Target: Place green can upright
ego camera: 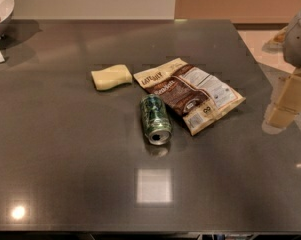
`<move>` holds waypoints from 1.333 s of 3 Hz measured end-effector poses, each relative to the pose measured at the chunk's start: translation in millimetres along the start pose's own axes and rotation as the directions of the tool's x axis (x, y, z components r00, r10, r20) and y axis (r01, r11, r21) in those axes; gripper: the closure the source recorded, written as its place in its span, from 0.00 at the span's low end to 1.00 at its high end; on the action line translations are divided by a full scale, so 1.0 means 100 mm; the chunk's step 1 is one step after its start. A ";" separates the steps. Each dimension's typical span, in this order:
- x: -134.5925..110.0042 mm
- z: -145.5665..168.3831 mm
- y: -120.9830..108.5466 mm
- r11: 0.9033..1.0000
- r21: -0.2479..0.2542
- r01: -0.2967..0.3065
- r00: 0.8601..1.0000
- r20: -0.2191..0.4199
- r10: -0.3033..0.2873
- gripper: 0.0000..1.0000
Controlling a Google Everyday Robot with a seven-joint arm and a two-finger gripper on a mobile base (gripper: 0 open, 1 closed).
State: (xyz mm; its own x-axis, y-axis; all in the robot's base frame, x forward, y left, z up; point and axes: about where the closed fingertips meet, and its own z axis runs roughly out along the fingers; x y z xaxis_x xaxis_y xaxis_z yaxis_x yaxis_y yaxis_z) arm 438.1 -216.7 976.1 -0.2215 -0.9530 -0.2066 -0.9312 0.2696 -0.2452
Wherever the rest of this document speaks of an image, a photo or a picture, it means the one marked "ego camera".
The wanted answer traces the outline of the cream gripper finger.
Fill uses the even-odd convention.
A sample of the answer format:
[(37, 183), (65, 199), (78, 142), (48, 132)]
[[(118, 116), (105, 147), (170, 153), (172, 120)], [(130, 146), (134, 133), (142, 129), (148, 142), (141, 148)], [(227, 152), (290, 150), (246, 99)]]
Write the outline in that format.
[(266, 113), (266, 123), (276, 128), (289, 126), (301, 112), (301, 69), (282, 79)]

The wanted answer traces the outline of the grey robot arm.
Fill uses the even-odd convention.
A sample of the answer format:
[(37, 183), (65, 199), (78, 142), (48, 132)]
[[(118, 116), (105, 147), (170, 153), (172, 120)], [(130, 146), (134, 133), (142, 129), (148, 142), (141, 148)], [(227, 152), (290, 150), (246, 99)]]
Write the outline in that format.
[(265, 122), (279, 129), (287, 128), (301, 112), (301, 9), (287, 26), (283, 58), (295, 69), (287, 77), (278, 79), (265, 113)]

